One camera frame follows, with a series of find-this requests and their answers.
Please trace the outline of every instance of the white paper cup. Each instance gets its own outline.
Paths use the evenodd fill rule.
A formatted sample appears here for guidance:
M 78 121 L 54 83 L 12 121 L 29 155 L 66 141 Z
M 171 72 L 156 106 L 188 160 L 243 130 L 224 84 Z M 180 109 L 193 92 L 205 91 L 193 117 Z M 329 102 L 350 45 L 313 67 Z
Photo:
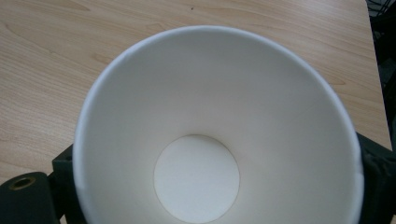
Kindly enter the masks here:
M 99 76 L 74 144 L 90 223 L 357 223 L 358 139 L 307 63 L 245 31 L 147 38 Z

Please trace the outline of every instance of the wood grain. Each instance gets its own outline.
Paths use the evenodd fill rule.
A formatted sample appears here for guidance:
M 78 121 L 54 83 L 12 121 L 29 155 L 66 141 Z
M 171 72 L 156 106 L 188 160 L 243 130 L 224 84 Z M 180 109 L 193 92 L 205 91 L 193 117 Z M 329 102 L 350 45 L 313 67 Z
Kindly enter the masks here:
M 1 0 L 0 183 L 50 173 L 73 143 L 88 89 L 118 54 L 195 24 L 241 28 L 291 49 L 332 85 L 356 130 L 390 148 L 363 0 Z

